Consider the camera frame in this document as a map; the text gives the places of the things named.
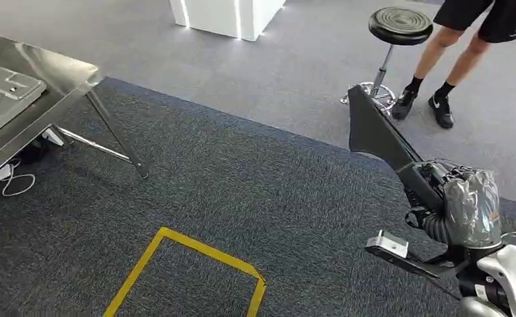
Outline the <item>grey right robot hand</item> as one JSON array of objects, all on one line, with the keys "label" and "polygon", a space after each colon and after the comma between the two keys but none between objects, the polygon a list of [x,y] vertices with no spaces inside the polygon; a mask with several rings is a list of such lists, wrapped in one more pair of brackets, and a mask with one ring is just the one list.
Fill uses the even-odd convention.
[{"label": "grey right robot hand", "polygon": [[440,210],[427,210],[418,224],[433,240],[448,246],[488,249],[501,244],[499,192],[490,170],[434,160]]}]

